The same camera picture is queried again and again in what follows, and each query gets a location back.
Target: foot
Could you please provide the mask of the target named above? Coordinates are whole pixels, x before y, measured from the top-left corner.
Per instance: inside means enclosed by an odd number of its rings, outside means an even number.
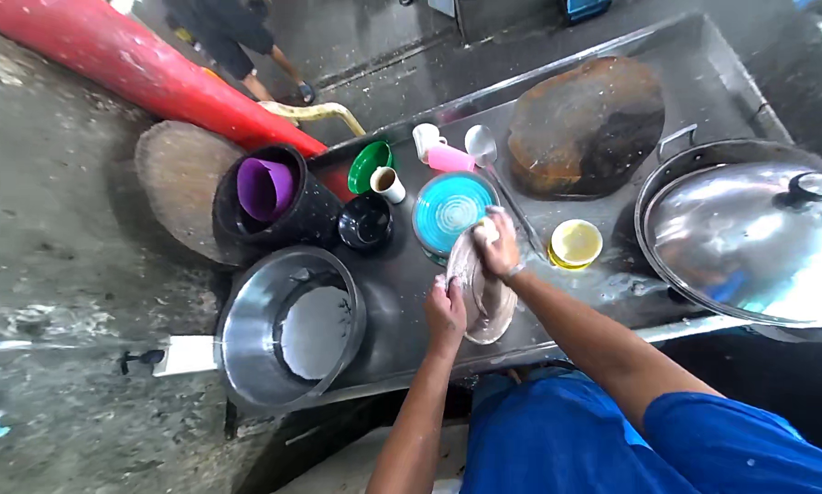
[[[304,97],[305,105],[310,105],[316,99],[314,86],[302,81],[301,84],[298,85],[298,90],[301,91],[301,96]]]

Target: metal sink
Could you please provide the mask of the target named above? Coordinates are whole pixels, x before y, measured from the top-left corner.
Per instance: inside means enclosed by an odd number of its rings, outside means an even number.
[[[449,144],[462,148],[465,132],[471,126],[489,126],[499,146],[497,172],[511,187],[507,160],[513,158],[507,138],[515,100],[537,83],[603,55],[631,56],[656,71],[666,107],[665,136],[697,124],[698,143],[741,137],[791,143],[784,126],[717,28],[706,16],[691,14],[632,32],[333,147],[309,163],[325,183],[346,182],[353,157],[366,144],[387,140],[393,148],[407,198],[395,208],[396,234],[384,252],[363,258],[348,250],[335,251],[360,284],[368,307],[368,331],[356,359],[335,379],[329,391],[297,403],[294,408],[406,387],[426,351],[422,302],[432,279],[443,272],[443,267],[424,255],[410,225],[417,192],[434,176],[427,165],[417,160],[412,128],[423,122],[435,123]],[[663,158],[683,145],[687,146],[688,140],[666,143]],[[743,323],[671,298],[668,285],[657,277],[637,246],[634,200],[640,185],[658,163],[658,153],[652,153],[627,184],[600,199],[540,201],[515,190],[513,196],[541,238],[548,238],[555,226],[571,218],[591,221],[603,233],[600,258],[584,270],[568,271],[539,257],[527,244],[522,230],[518,241],[528,267],[649,341]],[[499,341],[485,346],[463,344],[453,377],[562,356],[533,314],[521,304]]]

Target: metal ladle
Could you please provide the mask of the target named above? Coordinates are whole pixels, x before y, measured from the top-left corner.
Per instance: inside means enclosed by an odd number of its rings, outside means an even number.
[[[466,152],[475,158],[475,164],[482,168],[486,174],[490,175],[493,182],[496,183],[496,186],[500,188],[500,192],[503,193],[508,205],[515,211],[515,216],[527,232],[527,239],[530,241],[530,246],[533,248],[533,251],[544,261],[548,261],[546,253],[543,251],[542,241],[539,235],[536,233],[536,230],[533,229],[533,225],[527,220],[527,215],[525,215],[521,207],[518,206],[517,201],[515,201],[515,196],[508,191],[508,187],[503,183],[503,180],[496,172],[496,168],[493,166],[493,164],[496,163],[497,152],[496,140],[493,139],[490,128],[484,125],[472,126],[471,129],[466,132],[465,146]]]

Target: green bowl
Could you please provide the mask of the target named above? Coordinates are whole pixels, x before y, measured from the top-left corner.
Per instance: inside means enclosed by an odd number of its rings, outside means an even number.
[[[347,174],[347,188],[351,193],[362,194],[372,190],[372,174],[381,166],[393,168],[393,152],[383,140],[372,142],[353,160]]]

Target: pink cup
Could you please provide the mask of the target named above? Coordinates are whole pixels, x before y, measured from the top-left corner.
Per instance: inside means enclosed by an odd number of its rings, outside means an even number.
[[[472,172],[475,170],[475,158],[441,142],[429,148],[427,157],[429,168],[442,172]]]

